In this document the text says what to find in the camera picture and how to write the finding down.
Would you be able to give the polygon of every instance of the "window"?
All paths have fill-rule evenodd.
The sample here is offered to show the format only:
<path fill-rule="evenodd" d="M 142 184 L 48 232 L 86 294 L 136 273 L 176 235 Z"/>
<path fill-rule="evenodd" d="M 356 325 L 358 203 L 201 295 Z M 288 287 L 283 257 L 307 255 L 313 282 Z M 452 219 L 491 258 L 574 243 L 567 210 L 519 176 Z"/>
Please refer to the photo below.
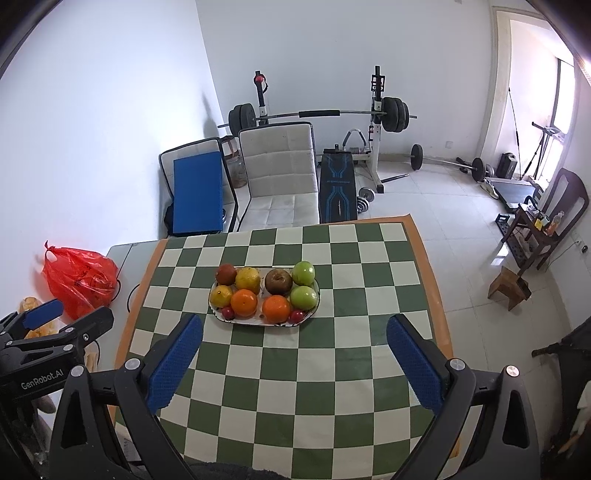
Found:
<path fill-rule="evenodd" d="M 547 188 L 554 176 L 554 171 L 562 155 L 564 136 L 569 132 L 570 121 L 574 108 L 574 67 L 565 61 L 558 60 L 558 78 L 556 81 L 556 96 L 550 126 L 559 129 L 561 133 L 550 138 L 544 149 L 538 182 Z"/>
<path fill-rule="evenodd" d="M 574 104 L 574 67 L 565 61 L 558 61 L 558 81 L 556 82 L 556 98 L 550 125 L 569 133 L 570 120 L 573 116 Z"/>

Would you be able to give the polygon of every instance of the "wooden stool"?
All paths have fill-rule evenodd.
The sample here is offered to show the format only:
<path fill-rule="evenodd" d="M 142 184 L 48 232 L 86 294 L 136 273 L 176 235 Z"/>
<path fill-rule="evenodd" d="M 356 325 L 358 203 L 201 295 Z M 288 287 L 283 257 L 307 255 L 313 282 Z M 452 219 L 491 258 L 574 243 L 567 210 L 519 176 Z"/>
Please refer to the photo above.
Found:
<path fill-rule="evenodd" d="M 501 273 L 488 288 L 488 298 L 496 291 L 509 299 L 509 311 L 531 296 L 527 282 L 505 267 L 501 267 Z"/>

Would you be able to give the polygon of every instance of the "dark wooden chair back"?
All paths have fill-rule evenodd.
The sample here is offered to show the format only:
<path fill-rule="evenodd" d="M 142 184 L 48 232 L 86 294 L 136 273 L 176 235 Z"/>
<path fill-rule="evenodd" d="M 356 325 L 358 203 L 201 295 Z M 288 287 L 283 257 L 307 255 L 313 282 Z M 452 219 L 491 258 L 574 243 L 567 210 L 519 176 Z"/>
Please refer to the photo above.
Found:
<path fill-rule="evenodd" d="M 553 202 L 554 194 L 556 193 L 556 188 L 558 187 L 560 179 L 563 177 L 567 181 L 566 190 L 562 194 L 562 197 L 559 198 L 556 206 L 554 209 L 552 209 L 552 212 L 547 212 L 547 209 Z M 578 199 L 583 199 L 583 206 L 572 218 L 568 225 L 562 225 L 563 229 L 561 229 L 561 232 L 558 234 L 560 240 L 562 240 L 568 234 L 571 228 L 574 227 L 574 224 L 579 221 L 589 206 L 589 195 L 587 195 L 587 189 L 585 188 L 583 180 L 581 180 L 575 172 L 567 170 L 566 168 L 561 168 L 558 171 L 558 175 L 556 175 L 556 179 L 552 185 L 552 189 L 550 190 L 550 195 L 548 195 L 548 198 L 544 202 L 544 206 L 541 210 L 545 212 L 545 214 L 548 215 L 548 218 L 550 219 L 552 219 L 554 215 L 561 211 L 564 212 L 564 218 L 566 218 L 577 203 Z"/>

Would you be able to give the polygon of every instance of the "white oval plate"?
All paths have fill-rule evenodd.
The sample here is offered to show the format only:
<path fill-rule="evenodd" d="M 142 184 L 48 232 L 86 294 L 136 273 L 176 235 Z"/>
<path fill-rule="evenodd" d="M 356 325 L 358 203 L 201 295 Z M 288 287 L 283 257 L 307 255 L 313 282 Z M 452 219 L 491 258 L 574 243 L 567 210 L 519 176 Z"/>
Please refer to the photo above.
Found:
<path fill-rule="evenodd" d="M 304 317 L 304 319 L 300 322 L 300 323 L 265 323 L 264 322 L 264 318 L 265 316 L 262 313 L 262 303 L 263 301 L 267 298 L 270 297 L 271 294 L 269 292 L 267 292 L 267 289 L 265 288 L 265 277 L 267 276 L 267 274 L 271 271 L 274 270 L 274 268 L 257 268 L 257 270 L 259 271 L 259 275 L 261 276 L 261 291 L 259 292 L 259 294 L 257 295 L 258 297 L 258 304 L 256 306 L 256 312 L 252 317 L 236 317 L 233 320 L 226 320 L 223 315 L 222 315 L 222 309 L 218 309 L 216 307 L 214 307 L 211 303 L 209 304 L 209 307 L 213 310 L 214 315 L 216 316 L 216 318 L 218 320 L 220 320 L 221 322 L 225 322 L 225 323 L 236 323 L 237 325 L 254 325 L 254 326 L 258 326 L 258 327 L 286 327 L 286 328 L 292 328 L 292 327 L 297 327 L 300 326 L 302 323 L 304 323 L 307 319 L 309 319 L 312 315 L 314 315 L 314 313 L 316 312 L 316 310 L 318 310 L 318 305 L 320 305 L 320 289 L 318 288 L 318 283 L 316 282 L 316 280 L 314 280 L 314 284 L 312 285 L 312 288 L 316 291 L 316 293 L 318 294 L 318 305 L 316 305 L 315 308 L 313 308 L 312 310 L 309 310 L 308 313 L 306 313 L 306 316 Z M 288 272 L 291 275 L 291 272 L 293 270 L 293 268 L 284 268 L 283 270 L 286 270 L 286 272 Z M 217 282 L 214 282 L 212 285 L 212 288 L 209 290 L 209 293 L 211 294 L 212 290 L 217 287 Z M 230 285 L 230 288 L 232 289 L 232 291 L 236 292 L 238 289 L 236 288 L 236 285 Z"/>

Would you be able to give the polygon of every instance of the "screw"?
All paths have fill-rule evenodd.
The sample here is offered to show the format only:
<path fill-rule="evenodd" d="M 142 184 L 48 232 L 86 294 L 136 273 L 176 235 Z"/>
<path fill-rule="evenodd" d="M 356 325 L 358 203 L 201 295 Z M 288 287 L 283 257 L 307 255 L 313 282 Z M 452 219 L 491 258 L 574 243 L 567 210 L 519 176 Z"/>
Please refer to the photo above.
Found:
<path fill-rule="evenodd" d="M 84 367 L 82 365 L 76 365 L 70 370 L 70 375 L 73 377 L 79 377 L 84 373 Z"/>
<path fill-rule="evenodd" d="M 449 366 L 458 371 L 464 370 L 466 368 L 466 364 L 459 358 L 452 358 L 449 361 Z"/>
<path fill-rule="evenodd" d="M 137 358 L 130 358 L 129 360 L 127 360 L 125 362 L 125 368 L 127 370 L 135 370 L 136 368 L 139 367 L 140 363 L 141 362 L 139 361 L 139 359 L 137 359 Z"/>
<path fill-rule="evenodd" d="M 517 377 L 519 375 L 519 369 L 513 365 L 509 365 L 507 368 L 505 368 L 505 370 L 511 377 Z"/>

